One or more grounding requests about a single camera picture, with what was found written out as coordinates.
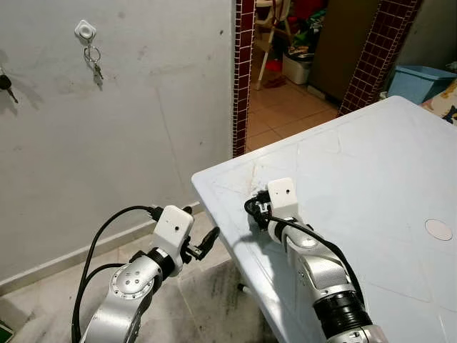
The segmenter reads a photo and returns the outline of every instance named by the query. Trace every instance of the keys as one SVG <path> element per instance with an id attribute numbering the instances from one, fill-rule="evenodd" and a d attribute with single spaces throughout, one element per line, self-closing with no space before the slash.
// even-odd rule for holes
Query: keys
<path id="1" fill-rule="evenodd" d="M 5 74 L 0 75 L 0 89 L 7 91 L 11 98 L 14 99 L 14 102 L 17 104 L 19 103 L 19 101 L 17 101 L 16 97 L 14 96 L 13 91 L 11 90 L 11 80 Z"/>
<path id="2" fill-rule="evenodd" d="M 94 62 L 94 74 L 100 76 L 100 78 L 103 80 L 103 75 L 101 75 L 101 68 L 97 62 Z"/>

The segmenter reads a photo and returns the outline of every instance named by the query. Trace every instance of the baseboard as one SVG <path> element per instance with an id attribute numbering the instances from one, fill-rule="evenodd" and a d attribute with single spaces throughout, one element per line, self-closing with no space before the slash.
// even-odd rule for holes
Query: baseboard
<path id="1" fill-rule="evenodd" d="M 197 214 L 203 211 L 203 207 L 199 202 L 195 202 L 189 205 L 192 207 L 192 213 Z M 101 239 L 96 245 L 94 256 L 98 256 L 109 252 L 121 245 L 127 244 L 134 241 L 135 239 L 141 238 L 154 230 L 156 222 L 154 220 L 147 221 L 143 224 L 132 227 L 131 229 L 122 231 L 118 234 L 114 234 L 105 239 Z M 56 259 L 52 259 L 49 262 L 40 264 L 34 268 L 26 270 L 25 272 L 16 274 L 8 279 L 0 281 L 0 296 L 6 293 L 15 291 L 16 289 L 25 287 L 29 284 L 49 277 L 52 274 L 61 272 L 70 267 L 76 266 L 86 260 L 87 252 L 89 251 L 90 245 L 87 247 L 78 249 L 74 252 L 66 254 Z"/>

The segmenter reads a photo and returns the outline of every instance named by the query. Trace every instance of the white table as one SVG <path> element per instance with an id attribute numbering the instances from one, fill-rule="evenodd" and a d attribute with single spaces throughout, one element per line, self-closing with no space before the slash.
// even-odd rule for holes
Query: white table
<path id="1" fill-rule="evenodd" d="M 457 342 L 457 128 L 393 96 L 194 175 L 202 204 L 280 342 L 325 342 L 279 244 L 243 203 L 292 177 L 301 215 L 354 268 L 389 342 Z M 451 229 L 438 240 L 428 219 Z"/>

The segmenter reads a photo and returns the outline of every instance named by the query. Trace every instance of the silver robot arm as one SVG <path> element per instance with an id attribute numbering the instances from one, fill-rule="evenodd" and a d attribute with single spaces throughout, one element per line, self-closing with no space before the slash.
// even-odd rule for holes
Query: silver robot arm
<path id="1" fill-rule="evenodd" d="M 288 263 L 311 293 L 327 343 L 388 342 L 366 312 L 356 276 L 341 250 L 300 218 L 291 179 L 269 182 L 245 208 L 284 247 Z"/>
<path id="2" fill-rule="evenodd" d="M 138 252 L 111 277 L 105 300 L 93 315 L 81 343 L 132 343 L 152 296 L 167 277 L 175 277 L 191 256 L 203 259 L 219 234 L 213 229 L 199 247 L 189 244 L 194 218 L 175 206 L 161 213 L 148 254 Z"/>

